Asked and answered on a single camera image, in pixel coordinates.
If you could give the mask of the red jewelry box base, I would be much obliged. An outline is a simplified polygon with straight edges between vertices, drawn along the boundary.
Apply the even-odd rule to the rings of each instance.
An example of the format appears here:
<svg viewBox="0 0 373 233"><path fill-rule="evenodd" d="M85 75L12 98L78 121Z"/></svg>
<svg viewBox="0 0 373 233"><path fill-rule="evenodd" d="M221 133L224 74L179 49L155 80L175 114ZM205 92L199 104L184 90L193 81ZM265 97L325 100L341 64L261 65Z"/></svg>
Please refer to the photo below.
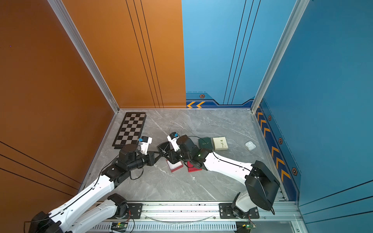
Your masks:
<svg viewBox="0 0 373 233"><path fill-rule="evenodd" d="M167 160L167 164L171 172L175 172L183 167L183 163L180 161L175 164L172 164L169 160Z"/></svg>

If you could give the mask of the red booklet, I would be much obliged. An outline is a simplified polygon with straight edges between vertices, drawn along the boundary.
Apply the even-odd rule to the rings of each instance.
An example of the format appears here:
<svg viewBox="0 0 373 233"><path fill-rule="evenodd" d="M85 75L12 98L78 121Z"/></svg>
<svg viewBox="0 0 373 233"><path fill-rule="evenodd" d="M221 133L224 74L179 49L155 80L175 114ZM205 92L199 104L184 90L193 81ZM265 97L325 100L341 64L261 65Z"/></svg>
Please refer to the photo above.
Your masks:
<svg viewBox="0 0 373 233"><path fill-rule="evenodd" d="M186 166L187 166L187 170L188 170L189 173L202 170L202 169L198 169L198 168L194 167L189 161L187 162Z"/></svg>

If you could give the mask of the green booklet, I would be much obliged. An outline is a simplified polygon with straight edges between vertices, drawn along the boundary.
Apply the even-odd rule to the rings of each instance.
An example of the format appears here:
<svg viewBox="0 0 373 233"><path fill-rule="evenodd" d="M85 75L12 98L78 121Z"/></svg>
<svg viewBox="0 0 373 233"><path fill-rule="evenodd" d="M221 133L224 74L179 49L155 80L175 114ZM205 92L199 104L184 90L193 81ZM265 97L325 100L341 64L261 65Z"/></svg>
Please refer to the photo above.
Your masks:
<svg viewBox="0 0 373 233"><path fill-rule="evenodd" d="M201 149L214 150L212 139L209 137L199 138L199 146Z"/></svg>

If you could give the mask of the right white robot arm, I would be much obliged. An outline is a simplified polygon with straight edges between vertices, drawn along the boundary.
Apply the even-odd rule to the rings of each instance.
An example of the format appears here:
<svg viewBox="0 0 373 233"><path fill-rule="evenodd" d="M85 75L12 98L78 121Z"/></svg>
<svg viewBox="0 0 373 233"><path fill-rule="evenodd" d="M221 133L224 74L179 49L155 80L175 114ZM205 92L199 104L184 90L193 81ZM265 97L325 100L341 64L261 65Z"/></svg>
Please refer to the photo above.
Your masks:
<svg viewBox="0 0 373 233"><path fill-rule="evenodd" d="M257 160L253 164L243 163L198 148L193 151L170 149L164 156L171 162L190 162L197 169L217 172L243 184L246 191L238 193L231 203L235 217L246 218L249 211L257 207L275 214L273 204L280 182L264 163Z"/></svg>

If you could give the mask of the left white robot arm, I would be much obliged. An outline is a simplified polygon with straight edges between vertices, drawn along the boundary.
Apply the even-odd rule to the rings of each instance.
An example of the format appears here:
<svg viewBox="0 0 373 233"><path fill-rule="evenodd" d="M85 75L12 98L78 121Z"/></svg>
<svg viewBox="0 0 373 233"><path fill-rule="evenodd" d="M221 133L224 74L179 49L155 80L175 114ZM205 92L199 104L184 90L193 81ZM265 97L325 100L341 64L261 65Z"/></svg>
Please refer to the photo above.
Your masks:
<svg viewBox="0 0 373 233"><path fill-rule="evenodd" d="M148 151L146 146L124 145L118 156L103 168L98 178L65 204L49 213L41 211L29 222L30 233L85 233L100 222L114 217L131 218L128 201L111 192L131 172L153 166L166 155L162 149Z"/></svg>

